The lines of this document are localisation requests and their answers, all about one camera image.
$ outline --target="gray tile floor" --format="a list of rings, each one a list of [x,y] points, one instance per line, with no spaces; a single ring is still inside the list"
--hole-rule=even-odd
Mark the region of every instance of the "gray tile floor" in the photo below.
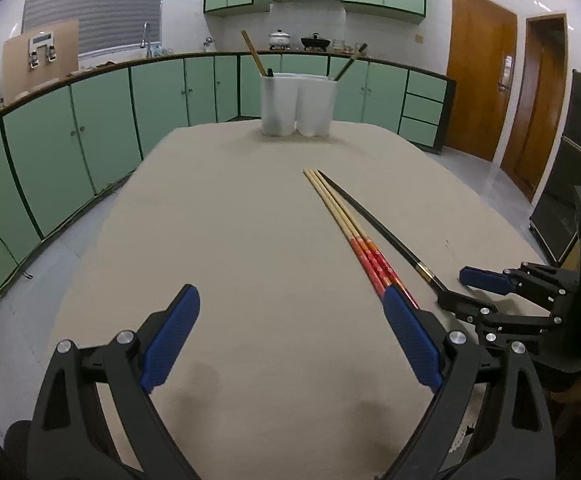
[[[456,150],[429,156],[480,194],[540,252],[528,231],[531,206],[503,171]],[[32,417],[59,304],[117,196],[113,192],[53,241],[26,269],[32,278],[19,277],[0,302],[0,442],[14,421]]]

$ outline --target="drawer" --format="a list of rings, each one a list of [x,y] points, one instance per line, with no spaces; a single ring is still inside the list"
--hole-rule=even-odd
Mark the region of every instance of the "drawer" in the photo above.
[[[411,70],[408,76],[407,92],[443,102],[447,84],[445,79]]]
[[[442,103],[408,94],[403,104],[402,115],[411,119],[426,121],[427,123],[439,124],[442,107]]]
[[[399,126],[399,136],[406,140],[411,140],[424,146],[433,147],[437,137],[437,127],[429,123],[415,121],[408,117],[401,118]]]

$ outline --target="faucet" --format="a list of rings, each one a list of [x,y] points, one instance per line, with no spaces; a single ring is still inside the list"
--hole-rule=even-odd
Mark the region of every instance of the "faucet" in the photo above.
[[[153,57],[153,53],[152,50],[150,48],[150,23],[145,22],[144,23],[144,36],[143,38],[141,38],[141,45],[139,45],[139,48],[145,48],[146,49],[146,59]]]

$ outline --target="beige tablecloth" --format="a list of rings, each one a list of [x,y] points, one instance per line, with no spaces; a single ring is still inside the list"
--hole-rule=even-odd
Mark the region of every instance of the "beige tablecloth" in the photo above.
[[[152,399],[200,476],[373,478],[432,397],[302,169],[328,174],[455,290],[465,265],[501,270],[538,257],[477,194],[394,133],[334,123],[329,139],[276,139],[258,127],[181,128],[150,153],[87,250],[52,346],[104,344],[192,283],[200,317]],[[366,227],[420,305],[460,326]],[[520,299],[501,307],[542,312]],[[104,405],[123,458],[135,463],[106,394]]]

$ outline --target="wooden stick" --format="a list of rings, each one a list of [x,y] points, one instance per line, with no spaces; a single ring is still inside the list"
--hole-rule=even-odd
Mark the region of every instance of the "wooden stick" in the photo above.
[[[245,30],[242,30],[242,36],[244,37],[244,41],[248,45],[248,50],[250,50],[251,56],[253,56],[254,62],[257,65],[260,74],[262,74],[262,76],[264,77],[268,77],[266,69],[264,69],[264,65],[262,64],[262,60],[259,57],[259,54],[257,54],[257,51],[254,49],[253,42],[250,40],[250,36],[248,36],[248,33]]]
[[[317,191],[318,195],[321,197],[321,200],[328,208],[328,211],[330,211],[331,215],[333,215],[333,218],[337,222],[337,225],[339,225],[341,232],[343,232],[343,234],[348,238],[352,251],[356,254],[357,259],[359,260],[361,266],[366,271],[366,275],[368,276],[370,283],[375,289],[375,292],[377,293],[379,298],[382,299],[385,293],[384,285],[382,285],[381,281],[379,280],[379,277],[377,276],[377,273],[375,272],[375,270],[373,270],[370,261],[368,261],[366,254],[364,254],[364,251],[357,243],[357,240],[355,240],[355,237],[352,235],[352,232],[350,231],[346,222],[343,220],[343,218],[340,216],[339,212],[335,208],[334,202],[328,197],[325,187],[321,185],[321,182],[310,170],[304,170],[304,175],[307,177],[307,179],[310,181],[310,183]]]
[[[363,230],[363,228],[361,227],[359,222],[357,222],[355,217],[350,213],[349,209],[346,207],[346,204],[337,195],[337,193],[335,192],[333,187],[326,181],[326,179],[323,177],[323,175],[319,171],[315,172],[315,176],[319,179],[319,181],[321,182],[321,185],[328,191],[330,196],[337,203],[337,206],[339,206],[339,210],[343,214],[344,219],[345,220],[347,219],[347,221],[349,222],[349,224],[351,226],[351,231],[353,233],[354,232],[359,233],[359,236],[361,237],[360,238],[360,240],[361,240],[360,245],[362,246],[362,248],[364,246],[367,247],[368,252],[371,254],[371,258],[369,258],[369,260],[371,260],[371,261],[375,260],[377,266],[382,270],[382,273],[384,274],[384,276],[387,275],[387,278],[389,280],[388,285],[390,286],[393,283],[395,283],[395,285],[397,285],[403,291],[403,293],[405,295],[407,295],[408,298],[410,298],[410,300],[413,302],[414,307],[419,308],[419,305],[417,304],[417,301],[414,299],[414,296],[410,293],[410,291],[408,291],[404,282],[399,278],[399,276],[395,272],[395,269],[393,269],[393,267],[390,265],[390,263],[388,263],[388,260],[385,259],[384,254],[382,254],[382,252],[379,250],[379,248],[375,245],[375,242],[373,242],[371,240],[371,238]]]
[[[336,182],[328,178],[328,176],[321,171],[319,172],[321,176],[323,176],[333,187],[339,195],[341,195],[346,202],[355,208],[355,210],[365,218],[370,225],[372,225],[379,233],[394,247],[400,254],[403,256],[414,269],[419,272],[419,275],[426,280],[426,283],[430,285],[432,290],[434,290],[437,294],[442,292],[447,292],[448,287],[444,285],[444,283],[437,277],[435,274],[430,270],[426,264],[424,264],[417,256],[413,253],[406,245],[397,238],[392,232],[388,230],[388,228],[382,224],[379,220],[377,220],[374,216],[369,213],[369,211],[357,202],[352,196],[346,193],[340,186],[337,185]]]
[[[352,66],[352,64],[361,57],[361,54],[364,53],[368,45],[364,43],[360,46],[359,50],[352,55],[352,57],[348,60],[348,62],[343,66],[343,69],[339,70],[339,73],[334,77],[333,81],[339,81],[341,76],[343,76],[348,69]]]

